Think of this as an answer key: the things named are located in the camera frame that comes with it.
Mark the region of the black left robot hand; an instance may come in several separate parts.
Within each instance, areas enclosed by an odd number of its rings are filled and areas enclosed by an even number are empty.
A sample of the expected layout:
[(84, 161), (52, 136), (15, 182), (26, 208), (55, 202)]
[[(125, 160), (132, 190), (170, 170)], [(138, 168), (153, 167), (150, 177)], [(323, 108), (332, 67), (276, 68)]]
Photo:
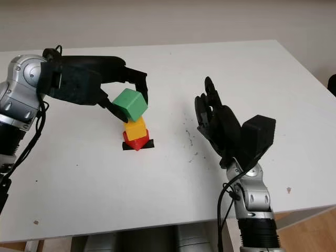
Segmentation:
[(123, 122), (129, 117), (125, 110), (113, 104), (101, 89), (103, 83), (131, 83), (148, 102), (147, 74), (128, 68), (116, 56), (61, 56), (41, 64), (40, 92), (74, 104), (108, 109)]

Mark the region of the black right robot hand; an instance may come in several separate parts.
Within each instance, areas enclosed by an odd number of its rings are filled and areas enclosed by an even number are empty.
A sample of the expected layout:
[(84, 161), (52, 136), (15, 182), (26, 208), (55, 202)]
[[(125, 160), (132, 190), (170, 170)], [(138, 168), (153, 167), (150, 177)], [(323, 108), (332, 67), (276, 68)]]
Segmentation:
[(241, 126), (229, 106), (223, 105), (210, 77), (205, 92), (195, 98), (198, 131), (221, 157), (220, 166), (229, 166), (240, 143)]

